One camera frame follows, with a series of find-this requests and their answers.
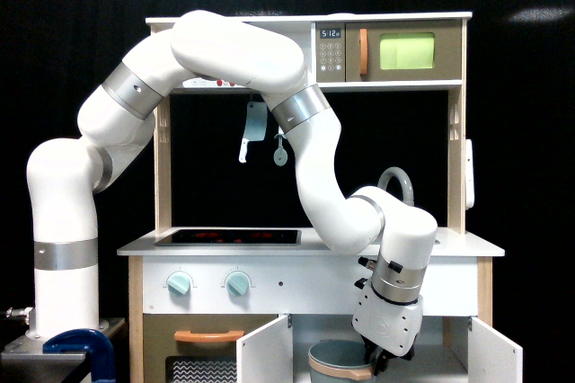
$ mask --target toy cleaver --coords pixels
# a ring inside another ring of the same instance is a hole
[[[245,129],[240,146],[240,163],[245,163],[248,154],[248,143],[262,141],[266,136],[268,124],[268,106],[265,102],[248,102]]]

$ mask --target orange oven handle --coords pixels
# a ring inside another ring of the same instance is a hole
[[[360,75],[367,74],[367,30],[359,30],[359,47],[361,49]]]
[[[177,331],[175,341],[183,343],[230,343],[243,337],[244,331],[230,331],[226,334],[193,334],[190,331]]]

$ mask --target green microwave screen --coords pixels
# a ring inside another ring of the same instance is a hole
[[[435,34],[432,32],[382,34],[379,64],[382,70],[433,68],[434,52]]]

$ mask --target mint green knob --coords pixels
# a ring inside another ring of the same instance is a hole
[[[175,296],[183,296],[190,290],[191,279],[186,272],[174,272],[168,278],[168,290]]]
[[[250,288],[250,279],[241,271],[230,273],[226,278],[226,289],[230,295],[243,296]]]

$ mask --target black curtain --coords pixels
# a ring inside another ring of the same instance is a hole
[[[494,325],[526,348],[525,381],[546,381],[565,368],[575,0],[0,0],[0,309],[34,301],[25,177],[30,152],[51,138],[78,137],[80,105],[149,34],[146,17],[193,9],[224,15],[473,12],[467,135],[474,143],[476,204],[467,212],[467,228],[506,249],[495,261]],[[445,94],[329,97],[343,124],[336,160],[342,189],[353,192],[399,165],[412,176],[416,204],[445,225],[446,149],[436,143],[444,142]],[[293,166],[271,162],[273,130],[250,148],[247,165],[234,164],[243,130],[236,112],[247,100],[173,97],[180,118],[174,136],[190,136],[174,140],[174,157],[181,160],[174,170],[174,224],[307,223],[294,194]],[[96,206],[101,315],[127,316],[127,259],[116,250],[154,228],[151,147],[96,196]]]

